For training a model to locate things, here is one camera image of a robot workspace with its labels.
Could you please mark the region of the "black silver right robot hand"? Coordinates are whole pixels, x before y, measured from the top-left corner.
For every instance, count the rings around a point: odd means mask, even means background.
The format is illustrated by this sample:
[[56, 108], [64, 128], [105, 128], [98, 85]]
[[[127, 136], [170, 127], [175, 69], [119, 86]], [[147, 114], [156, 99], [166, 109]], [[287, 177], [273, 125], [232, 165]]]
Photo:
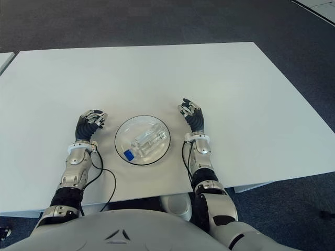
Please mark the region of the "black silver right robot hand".
[[200, 106], [189, 99], [183, 98], [181, 105], [178, 105], [180, 114], [189, 125], [191, 132], [204, 132], [204, 117]]

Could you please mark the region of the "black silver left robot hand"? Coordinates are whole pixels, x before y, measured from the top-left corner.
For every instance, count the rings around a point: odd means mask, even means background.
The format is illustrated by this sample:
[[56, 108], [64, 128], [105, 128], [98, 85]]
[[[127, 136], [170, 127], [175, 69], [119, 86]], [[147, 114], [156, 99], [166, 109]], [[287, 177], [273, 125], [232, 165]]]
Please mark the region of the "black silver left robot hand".
[[75, 129], [76, 141], [90, 141], [92, 135], [102, 129], [108, 114], [101, 110], [91, 109], [81, 114]]

